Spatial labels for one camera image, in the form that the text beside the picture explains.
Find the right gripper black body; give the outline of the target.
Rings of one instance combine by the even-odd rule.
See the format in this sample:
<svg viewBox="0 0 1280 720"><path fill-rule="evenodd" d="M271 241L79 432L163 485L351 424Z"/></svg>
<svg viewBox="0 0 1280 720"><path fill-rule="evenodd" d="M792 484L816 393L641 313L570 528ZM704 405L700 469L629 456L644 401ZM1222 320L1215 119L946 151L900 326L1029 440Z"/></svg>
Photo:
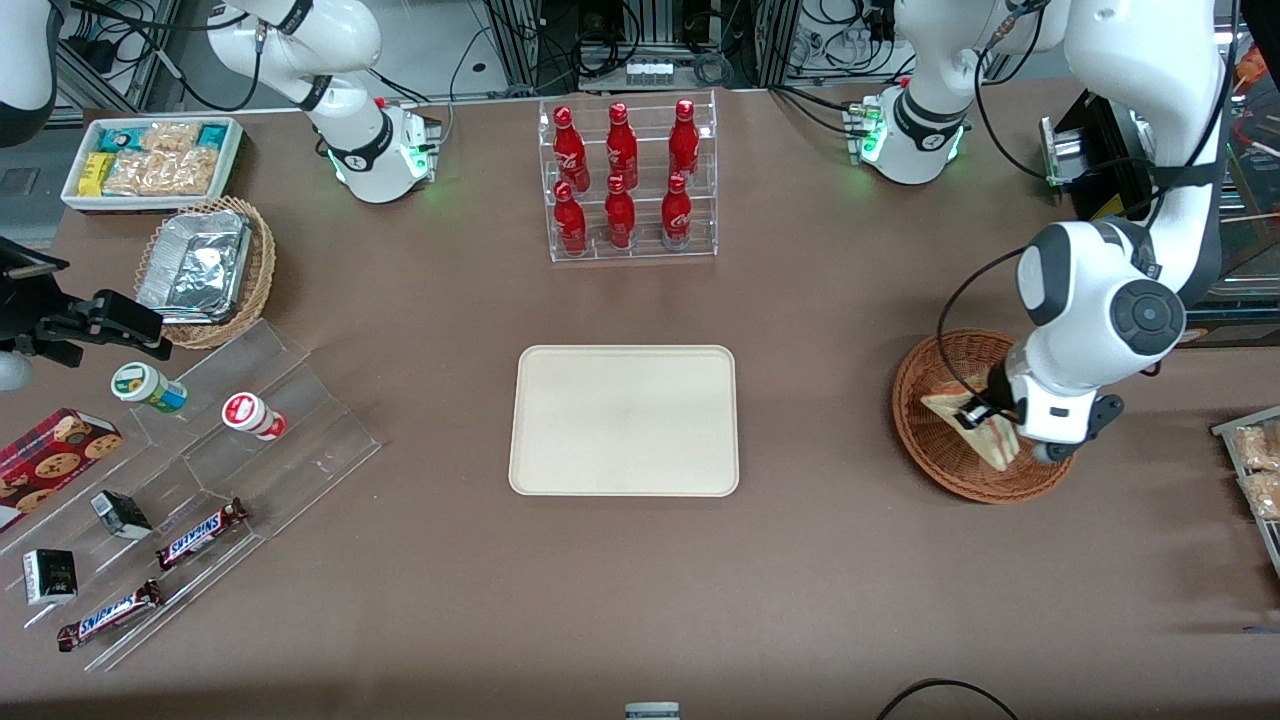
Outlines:
<svg viewBox="0 0 1280 720"><path fill-rule="evenodd" d="M78 366L95 324L95 302L65 293L55 278L70 264L1 238L1 341L4 351Z"/></svg>

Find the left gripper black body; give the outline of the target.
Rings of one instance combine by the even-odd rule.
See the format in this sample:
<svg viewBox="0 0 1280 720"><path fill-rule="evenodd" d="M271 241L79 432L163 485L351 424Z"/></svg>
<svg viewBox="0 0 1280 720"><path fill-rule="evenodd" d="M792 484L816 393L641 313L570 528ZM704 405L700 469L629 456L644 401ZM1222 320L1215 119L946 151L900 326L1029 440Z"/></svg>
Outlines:
<svg viewBox="0 0 1280 720"><path fill-rule="evenodd" d="M1018 401L1012 396L1012 387L1006 372L1006 363L996 363L986 377L986 404L998 411L1001 416L1010 420L1015 427L1021 423Z"/></svg>

